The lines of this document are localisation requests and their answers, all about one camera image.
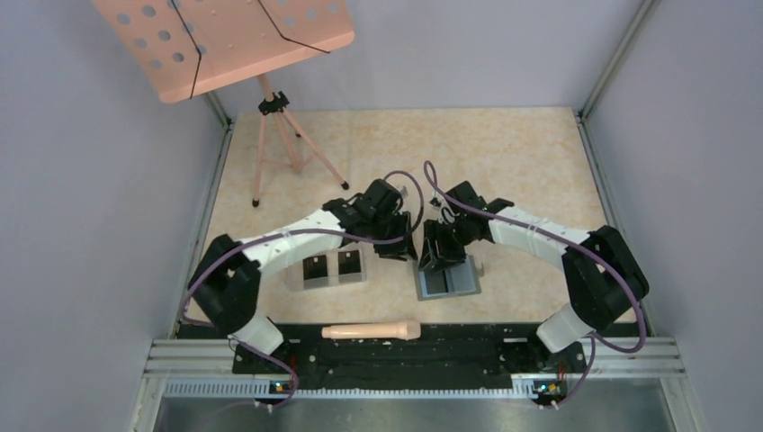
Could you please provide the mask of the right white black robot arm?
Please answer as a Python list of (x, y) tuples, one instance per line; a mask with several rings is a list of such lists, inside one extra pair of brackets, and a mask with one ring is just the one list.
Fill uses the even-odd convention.
[(527, 347), (530, 364), (551, 371), (564, 349), (604, 330), (634, 311), (639, 335), (646, 324), (639, 309), (650, 286), (624, 237), (614, 227), (573, 229), (536, 217), (512, 202), (486, 202), (464, 181), (447, 192), (444, 220), (428, 220), (420, 270), (444, 271), (465, 262), (465, 249), (476, 241), (509, 246), (560, 269), (569, 300), (535, 331)]

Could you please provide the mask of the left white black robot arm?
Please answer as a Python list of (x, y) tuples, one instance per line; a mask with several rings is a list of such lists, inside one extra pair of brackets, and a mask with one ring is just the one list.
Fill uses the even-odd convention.
[(181, 307), (195, 302), (211, 327), (254, 348), (255, 361), (277, 372), (288, 361), (283, 333), (258, 311), (260, 284), (302, 260), (366, 242), (384, 248), (402, 246), (413, 232), (398, 188), (375, 179), (349, 199), (325, 202), (307, 216), (252, 238), (215, 238), (187, 286)]

